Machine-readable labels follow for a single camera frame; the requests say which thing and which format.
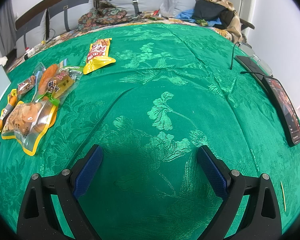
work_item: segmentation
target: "toothpick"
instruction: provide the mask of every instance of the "toothpick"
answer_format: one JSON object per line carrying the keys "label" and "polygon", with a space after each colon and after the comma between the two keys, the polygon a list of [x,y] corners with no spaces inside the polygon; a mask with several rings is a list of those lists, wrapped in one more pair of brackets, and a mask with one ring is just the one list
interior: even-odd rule
{"label": "toothpick", "polygon": [[284,190],[283,190],[283,185],[282,182],[280,181],[281,184],[281,189],[282,189],[282,195],[283,195],[283,204],[284,204],[284,211],[286,211],[286,199],[284,197]]}

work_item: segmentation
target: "gray curtain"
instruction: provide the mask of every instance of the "gray curtain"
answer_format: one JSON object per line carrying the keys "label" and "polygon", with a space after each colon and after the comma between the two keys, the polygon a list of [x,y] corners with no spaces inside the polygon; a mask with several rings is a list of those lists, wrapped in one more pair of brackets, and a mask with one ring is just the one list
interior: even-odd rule
{"label": "gray curtain", "polygon": [[0,8],[0,52],[3,56],[12,51],[16,45],[15,18],[11,0],[7,0]]}

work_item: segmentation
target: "eyeglass temple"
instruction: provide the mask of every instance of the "eyeglass temple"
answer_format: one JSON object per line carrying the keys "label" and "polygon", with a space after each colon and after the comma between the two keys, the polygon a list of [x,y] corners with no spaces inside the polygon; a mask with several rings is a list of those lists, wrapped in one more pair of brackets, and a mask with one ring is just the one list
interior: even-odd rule
{"label": "eyeglass temple", "polygon": [[232,67],[233,67],[233,54],[234,54],[234,47],[240,42],[236,42],[234,45],[233,45],[233,48],[232,48],[232,57],[231,57],[231,66],[230,66],[230,70],[232,70]]}

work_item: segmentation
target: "silver bolt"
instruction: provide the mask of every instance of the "silver bolt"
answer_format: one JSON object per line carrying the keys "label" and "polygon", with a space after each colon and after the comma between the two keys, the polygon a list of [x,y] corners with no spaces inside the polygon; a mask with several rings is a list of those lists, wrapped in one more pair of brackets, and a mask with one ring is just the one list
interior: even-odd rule
{"label": "silver bolt", "polygon": [[63,176],[67,176],[67,175],[69,175],[69,173],[70,173],[70,170],[69,170],[69,169],[64,169],[63,171],[61,171],[61,174],[62,174]]}
{"label": "silver bolt", "polygon": [[39,174],[38,173],[32,174],[31,179],[37,179],[37,178],[39,178]]}
{"label": "silver bolt", "polygon": [[263,177],[264,179],[269,179],[269,178],[270,178],[269,175],[266,174],[266,173],[262,174],[262,177]]}
{"label": "silver bolt", "polygon": [[232,170],[232,171],[231,171],[231,174],[232,174],[233,176],[238,177],[238,176],[240,175],[240,172],[237,171],[237,170]]}

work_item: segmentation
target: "yellow snack package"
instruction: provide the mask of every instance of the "yellow snack package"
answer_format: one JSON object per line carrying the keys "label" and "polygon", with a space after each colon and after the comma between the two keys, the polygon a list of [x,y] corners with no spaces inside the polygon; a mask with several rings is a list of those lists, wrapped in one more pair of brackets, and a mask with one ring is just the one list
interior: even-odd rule
{"label": "yellow snack package", "polygon": [[115,62],[114,58],[108,57],[110,40],[112,40],[112,38],[99,39],[90,45],[86,65],[83,68],[83,73],[85,75],[98,68]]}

